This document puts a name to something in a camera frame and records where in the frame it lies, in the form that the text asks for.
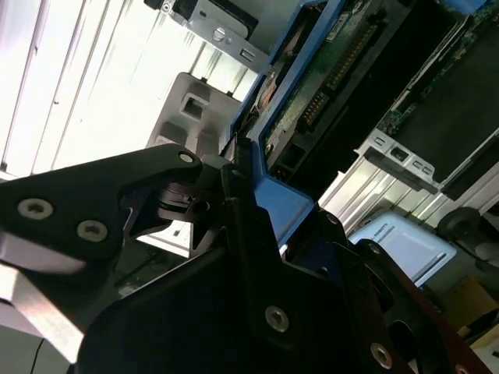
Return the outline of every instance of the green circuit board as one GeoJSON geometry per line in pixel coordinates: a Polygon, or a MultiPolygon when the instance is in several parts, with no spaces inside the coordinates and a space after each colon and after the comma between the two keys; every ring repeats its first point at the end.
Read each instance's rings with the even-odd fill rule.
{"type": "Polygon", "coordinates": [[[371,5],[375,1],[359,0],[345,6],[326,41],[320,46],[303,78],[286,101],[273,129],[269,131],[266,138],[267,146],[274,148],[283,132],[290,130],[299,121],[305,122],[305,125],[313,122],[320,113],[327,103],[327,97],[321,92],[320,87],[328,78],[330,82],[327,84],[331,85],[330,88],[338,84],[342,74],[348,72],[349,64],[355,61],[355,53],[362,51],[361,48],[356,49],[356,46],[363,41],[368,41],[369,32],[372,30],[368,28],[364,30],[365,15],[368,9],[372,11],[371,5]]]}
{"type": "Polygon", "coordinates": [[[482,9],[479,9],[470,17],[472,17],[469,19],[471,22],[466,27],[464,34],[457,41],[455,48],[452,48],[451,56],[442,69],[435,75],[430,83],[418,93],[417,100],[410,105],[405,106],[402,110],[394,105],[378,123],[377,127],[379,130],[385,132],[389,136],[397,134],[404,125],[405,120],[418,108],[418,105],[424,101],[424,97],[426,97],[435,87],[438,87],[439,82],[456,64],[459,63],[477,38],[480,37],[480,29],[484,24],[490,21],[499,21],[499,0],[487,2],[482,9]]]}

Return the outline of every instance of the blue metal frame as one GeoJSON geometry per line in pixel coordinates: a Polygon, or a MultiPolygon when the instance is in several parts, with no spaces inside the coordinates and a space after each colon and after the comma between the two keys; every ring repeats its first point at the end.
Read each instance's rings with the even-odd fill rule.
{"type": "MultiPolygon", "coordinates": [[[[276,43],[271,52],[270,64],[278,57],[281,46],[285,43],[286,37],[290,32],[293,23],[304,6],[316,5],[321,3],[317,0],[306,0],[293,13],[288,24],[288,30],[281,40],[276,43]]],[[[267,162],[264,156],[264,138],[267,130],[276,120],[279,111],[288,100],[289,95],[295,89],[306,67],[311,62],[317,49],[326,39],[342,10],[344,0],[330,0],[327,2],[324,11],[321,13],[316,25],[312,29],[302,50],[296,57],[288,74],[283,79],[281,85],[274,94],[267,110],[260,116],[255,126],[250,130],[248,137],[253,141],[253,180],[255,183],[255,196],[259,206],[265,208],[270,216],[274,233],[279,246],[284,245],[295,229],[303,222],[306,216],[313,209],[316,202],[310,197],[297,191],[283,182],[278,181],[268,174],[267,162]]],[[[243,115],[247,109],[251,108],[254,102],[254,94],[261,88],[267,71],[262,72],[253,84],[246,100],[242,104],[238,117],[243,115]]],[[[231,127],[231,133],[234,132],[234,123],[231,127]]]]}

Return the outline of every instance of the screw head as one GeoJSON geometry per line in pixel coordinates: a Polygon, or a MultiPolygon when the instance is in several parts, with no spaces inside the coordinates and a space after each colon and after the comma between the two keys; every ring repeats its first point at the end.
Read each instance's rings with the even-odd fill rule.
{"type": "Polygon", "coordinates": [[[455,366],[455,372],[457,372],[458,374],[468,374],[468,370],[466,370],[464,366],[460,364],[457,364],[455,366]]]}
{"type": "Polygon", "coordinates": [[[380,249],[375,244],[373,244],[373,243],[369,244],[369,248],[370,248],[371,251],[373,251],[377,255],[379,255],[381,253],[380,249]]]}
{"type": "Polygon", "coordinates": [[[284,310],[271,305],[265,309],[265,319],[274,330],[284,333],[289,328],[289,319],[284,310]]]}
{"type": "Polygon", "coordinates": [[[332,224],[338,224],[338,219],[333,216],[332,214],[327,215],[327,219],[332,223],[332,224]]]}
{"type": "Polygon", "coordinates": [[[169,2],[164,2],[163,5],[161,6],[161,11],[163,11],[165,13],[170,13],[171,8],[172,7],[170,6],[169,2]]]}
{"type": "Polygon", "coordinates": [[[54,213],[54,207],[43,199],[25,199],[17,205],[17,211],[25,218],[41,221],[54,213]]]}
{"type": "Polygon", "coordinates": [[[89,242],[102,242],[108,237],[108,228],[102,222],[87,220],[78,225],[78,236],[89,242]]]}
{"type": "Polygon", "coordinates": [[[190,154],[181,152],[181,153],[179,153],[179,157],[180,157],[180,160],[187,162],[189,164],[194,162],[194,159],[190,154]]]}
{"type": "Polygon", "coordinates": [[[371,344],[371,354],[383,369],[389,370],[393,366],[393,361],[387,349],[379,343],[371,344]]]}
{"type": "Polygon", "coordinates": [[[214,31],[213,31],[213,40],[214,41],[223,41],[225,39],[225,30],[223,29],[223,27],[217,27],[214,31]]]}

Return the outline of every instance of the circuit board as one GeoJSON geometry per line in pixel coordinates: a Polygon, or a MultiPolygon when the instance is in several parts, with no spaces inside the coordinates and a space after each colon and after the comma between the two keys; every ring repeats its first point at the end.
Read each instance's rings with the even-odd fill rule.
{"type": "Polygon", "coordinates": [[[464,54],[473,46],[475,41],[480,37],[480,30],[489,21],[499,21],[499,0],[487,2],[475,14],[466,17],[461,23],[456,24],[456,30],[451,30],[448,38],[443,40],[441,46],[428,58],[428,62],[416,77],[421,76],[424,69],[428,69],[428,65],[433,60],[438,61],[448,54],[441,69],[425,87],[421,87],[419,92],[412,95],[411,100],[407,100],[411,92],[411,85],[414,84],[414,82],[411,82],[408,85],[408,89],[396,100],[391,110],[380,120],[377,125],[378,129],[389,136],[395,136],[404,125],[405,120],[424,102],[424,98],[438,86],[439,82],[459,63],[464,54]],[[458,39],[455,43],[452,43],[452,38],[456,36],[458,39]]]}
{"type": "Polygon", "coordinates": [[[324,83],[324,79],[330,76],[332,79],[329,82],[330,88],[334,89],[338,86],[342,75],[348,72],[349,65],[355,61],[356,53],[362,51],[362,48],[349,50],[352,48],[352,39],[359,38],[359,43],[369,41],[369,32],[372,30],[362,28],[365,23],[366,11],[372,3],[373,1],[359,0],[350,2],[345,6],[343,13],[331,28],[326,41],[321,45],[299,85],[281,110],[274,128],[268,133],[265,142],[268,150],[274,149],[278,145],[281,135],[290,130],[296,123],[309,125],[318,116],[327,101],[324,93],[318,91],[324,83]],[[340,69],[331,71],[335,66],[340,69]]]}

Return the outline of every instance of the black cable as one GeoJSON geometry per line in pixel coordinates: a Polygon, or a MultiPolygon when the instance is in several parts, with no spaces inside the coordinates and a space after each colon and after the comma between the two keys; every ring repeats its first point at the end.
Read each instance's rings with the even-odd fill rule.
{"type": "Polygon", "coordinates": [[[40,343],[38,345],[38,348],[37,348],[37,351],[36,353],[34,354],[34,359],[33,359],[33,364],[31,366],[31,370],[30,370],[30,374],[33,374],[34,373],[34,366],[37,364],[37,360],[38,360],[38,353],[40,353],[40,348],[41,348],[41,345],[44,343],[45,339],[42,339],[40,340],[40,343]]]}

